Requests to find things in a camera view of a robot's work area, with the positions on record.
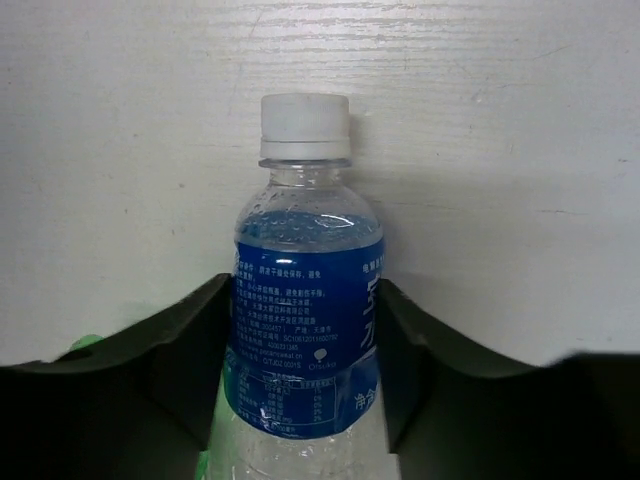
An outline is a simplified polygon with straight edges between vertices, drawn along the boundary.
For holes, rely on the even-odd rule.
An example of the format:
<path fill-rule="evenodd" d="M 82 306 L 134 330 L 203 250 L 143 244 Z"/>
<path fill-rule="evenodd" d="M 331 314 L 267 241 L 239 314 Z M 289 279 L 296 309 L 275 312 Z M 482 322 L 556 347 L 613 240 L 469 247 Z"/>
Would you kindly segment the blue label water bottle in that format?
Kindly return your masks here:
<path fill-rule="evenodd" d="M 226 479 L 363 479 L 381 443 L 383 228 L 342 174 L 341 95 L 261 101 L 266 186 L 236 222 L 223 367 Z"/>

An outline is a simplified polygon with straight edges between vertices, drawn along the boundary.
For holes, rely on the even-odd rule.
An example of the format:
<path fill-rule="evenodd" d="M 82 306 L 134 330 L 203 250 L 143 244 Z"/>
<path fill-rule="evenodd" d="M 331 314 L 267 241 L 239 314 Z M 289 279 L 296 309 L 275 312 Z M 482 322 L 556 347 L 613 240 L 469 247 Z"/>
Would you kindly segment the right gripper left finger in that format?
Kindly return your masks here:
<path fill-rule="evenodd" d="M 1 370 L 5 479 L 191 479 L 206 450 L 231 278 L 52 362 Z"/>

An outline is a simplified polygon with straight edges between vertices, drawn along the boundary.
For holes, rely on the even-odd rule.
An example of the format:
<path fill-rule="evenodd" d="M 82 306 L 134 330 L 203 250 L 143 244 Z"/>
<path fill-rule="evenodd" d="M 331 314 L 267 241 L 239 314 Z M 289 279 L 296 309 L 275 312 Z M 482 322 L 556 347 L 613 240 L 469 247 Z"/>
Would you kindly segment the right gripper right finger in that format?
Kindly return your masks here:
<path fill-rule="evenodd" d="M 639 358 L 577 352 L 536 367 L 379 286 L 390 451 L 404 479 L 635 479 Z"/>

